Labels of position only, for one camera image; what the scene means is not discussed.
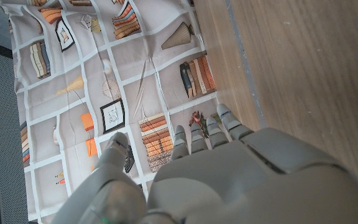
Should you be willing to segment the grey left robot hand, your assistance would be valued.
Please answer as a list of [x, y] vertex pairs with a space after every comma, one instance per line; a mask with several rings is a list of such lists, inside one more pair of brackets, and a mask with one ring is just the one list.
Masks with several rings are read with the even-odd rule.
[[123, 172], [114, 134], [55, 223], [358, 223], [358, 180], [335, 158], [273, 128], [253, 131], [220, 104], [191, 139], [177, 126], [171, 161], [150, 192]]

